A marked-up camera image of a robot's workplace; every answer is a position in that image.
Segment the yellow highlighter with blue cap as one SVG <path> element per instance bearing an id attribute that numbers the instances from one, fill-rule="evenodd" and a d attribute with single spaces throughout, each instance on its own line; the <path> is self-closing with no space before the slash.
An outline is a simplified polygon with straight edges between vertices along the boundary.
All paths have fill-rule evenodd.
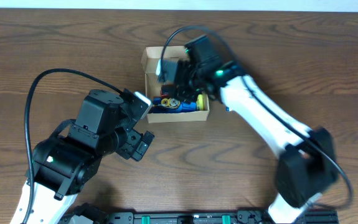
<path id="1" fill-rule="evenodd" d="M 197 96 L 196 106 L 197 111 L 204 111 L 204 97 L 202 94 Z"/>

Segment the correction tape dispenser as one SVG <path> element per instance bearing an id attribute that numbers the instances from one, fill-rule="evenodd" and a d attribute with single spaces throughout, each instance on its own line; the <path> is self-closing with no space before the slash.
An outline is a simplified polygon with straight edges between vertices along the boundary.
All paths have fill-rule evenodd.
<path id="1" fill-rule="evenodd" d="M 164 108 L 173 110 L 173 109 L 177 109 L 181 105 L 181 102 L 175 98 L 163 98 L 161 100 L 160 105 Z"/>

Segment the blue plastic stapler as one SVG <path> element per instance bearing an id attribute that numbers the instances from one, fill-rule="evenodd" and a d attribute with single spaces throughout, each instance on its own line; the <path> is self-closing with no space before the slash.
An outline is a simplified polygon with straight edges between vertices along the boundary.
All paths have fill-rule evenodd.
<path id="1" fill-rule="evenodd" d="M 153 99 L 153 107 L 151 108 L 151 113 L 187 113 L 187 112 L 194 112 L 197 110 L 196 103 L 184 103 L 181 102 L 181 105 L 177 109 L 167 109 L 162 107 L 161 100 L 163 98 L 161 97 L 155 97 Z"/>

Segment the brown cardboard box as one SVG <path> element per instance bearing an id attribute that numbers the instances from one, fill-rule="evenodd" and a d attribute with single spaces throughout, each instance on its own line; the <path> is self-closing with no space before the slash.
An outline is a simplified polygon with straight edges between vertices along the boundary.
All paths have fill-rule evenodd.
<path id="1" fill-rule="evenodd" d="M 145 93 L 150 100 L 160 96 L 162 83 L 158 83 L 156 69 L 162 50 L 162 47 L 146 47 L 141 58 L 141 64 L 145 72 Z M 187 59 L 184 46 L 167 47 L 164 54 L 164 61 L 175 61 L 179 59 Z M 206 121 L 210 111 L 209 98 L 205 93 L 202 95 L 204 110 L 185 113 L 152 113 L 150 111 L 146 116 L 148 123 Z"/>

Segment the red and black stapler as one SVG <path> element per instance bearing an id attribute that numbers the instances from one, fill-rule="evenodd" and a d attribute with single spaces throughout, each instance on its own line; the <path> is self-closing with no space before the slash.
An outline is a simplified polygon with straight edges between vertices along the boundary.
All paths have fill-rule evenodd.
<path id="1" fill-rule="evenodd" d="M 160 90 L 161 97 L 169 97 L 172 95 L 172 85 L 162 85 Z"/>

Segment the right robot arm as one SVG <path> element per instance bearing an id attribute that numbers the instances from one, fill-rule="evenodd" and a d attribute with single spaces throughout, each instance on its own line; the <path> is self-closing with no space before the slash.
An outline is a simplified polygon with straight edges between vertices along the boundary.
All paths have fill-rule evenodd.
<path id="1" fill-rule="evenodd" d="M 185 46 L 187 59 L 161 58 L 160 82 L 175 86 L 182 101 L 199 93 L 219 100 L 239 114 L 267 143 L 278 159 L 278 194 L 267 213 L 274 223 L 294 223 L 336 182 L 341 169 L 332 137 L 297 121 L 264 94 L 237 59 L 225 62 L 207 36 Z"/>

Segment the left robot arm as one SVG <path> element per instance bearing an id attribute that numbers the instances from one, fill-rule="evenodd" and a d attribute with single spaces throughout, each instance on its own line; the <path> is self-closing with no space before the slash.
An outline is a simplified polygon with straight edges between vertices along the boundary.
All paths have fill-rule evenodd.
<path id="1" fill-rule="evenodd" d="M 26 182 L 12 223 L 58 223 L 103 157 L 140 161 L 154 135 L 134 130 L 152 107 L 136 91 L 91 90 L 76 119 L 68 119 L 34 149 L 34 183 Z"/>

